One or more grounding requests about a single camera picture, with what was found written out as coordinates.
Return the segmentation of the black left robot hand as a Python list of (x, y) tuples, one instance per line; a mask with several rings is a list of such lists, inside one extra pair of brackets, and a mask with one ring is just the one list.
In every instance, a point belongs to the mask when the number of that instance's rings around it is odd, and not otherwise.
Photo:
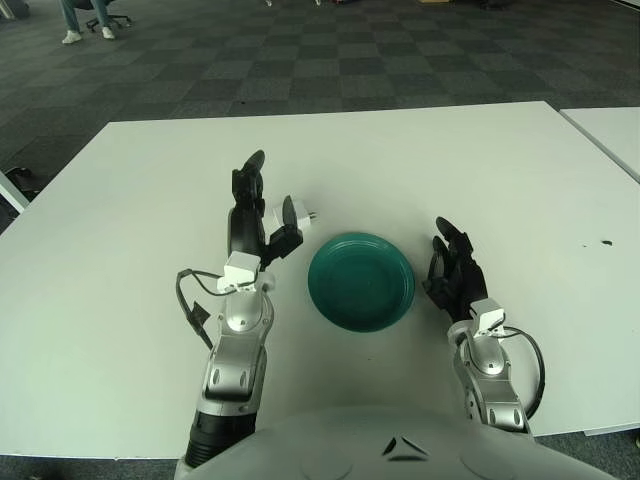
[(293, 199), (286, 196), (282, 203), (282, 225), (265, 240), (263, 218), (263, 150), (257, 150), (241, 169), (232, 171), (232, 195), (235, 200), (228, 218), (228, 253), (234, 251), (255, 255), (259, 269), (264, 271), (276, 258), (284, 259), (303, 243)]

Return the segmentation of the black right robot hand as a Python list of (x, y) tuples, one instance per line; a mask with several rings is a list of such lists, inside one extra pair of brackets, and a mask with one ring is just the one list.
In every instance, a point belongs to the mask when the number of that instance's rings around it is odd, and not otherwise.
[(488, 298), (483, 271), (473, 258), (468, 235), (444, 217), (436, 218), (440, 236), (433, 237), (433, 253), (423, 289), (453, 323), (470, 320), (471, 304)]

